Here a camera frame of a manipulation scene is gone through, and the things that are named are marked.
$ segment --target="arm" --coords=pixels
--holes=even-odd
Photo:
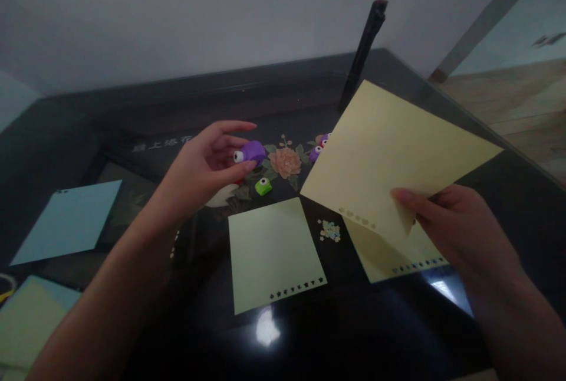
[[[564,325],[481,196],[459,185],[430,200],[394,195],[460,275],[499,377],[566,379]]]
[[[28,380],[99,379],[116,371],[163,283],[181,224],[220,188],[255,167],[255,162],[234,165],[234,150],[247,140],[226,133],[254,128],[252,123],[220,121],[184,145],[151,200],[47,341]]]

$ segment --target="blue paper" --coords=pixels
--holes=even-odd
[[[53,194],[10,266],[93,249],[121,183],[117,180]]]
[[[51,296],[51,298],[55,300],[59,306],[61,306],[67,311],[71,310],[71,307],[73,307],[77,302],[77,300],[81,297],[81,293],[79,293],[78,291],[72,290],[67,287],[63,287],[62,285],[45,280],[43,278],[30,275],[24,281],[24,283],[20,285],[20,287],[16,290],[13,296],[10,297],[10,300],[16,297],[20,291],[23,291],[30,282],[36,283],[45,291],[47,291],[47,293]]]

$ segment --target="wooden floor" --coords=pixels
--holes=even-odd
[[[566,186],[566,60],[454,76],[436,87]]]

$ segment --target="paper sheet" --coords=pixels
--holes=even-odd
[[[332,131],[301,194],[388,239],[414,215],[391,196],[430,196],[502,149],[364,81]]]
[[[327,283],[299,198],[228,223],[235,314]]]
[[[0,363],[29,369],[67,311],[31,281],[0,310]]]
[[[81,297],[81,293],[79,293],[78,291],[63,287],[62,285],[34,275],[30,275],[24,281],[24,283],[15,292],[14,297],[16,297],[20,291],[24,291],[26,286],[31,282],[36,283],[37,285],[42,287],[46,292],[49,293],[50,297],[53,300],[55,300],[62,308],[67,311],[71,310],[71,307],[73,307],[77,300]]]
[[[349,219],[344,223],[371,283],[448,264],[418,222],[408,238],[396,241],[387,241]]]
[[[54,193],[10,266],[93,249],[121,182]]]

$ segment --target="purple paper punch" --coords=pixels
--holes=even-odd
[[[240,151],[234,151],[234,162],[256,161],[256,167],[265,160],[265,148],[260,141],[250,141],[242,147]]]

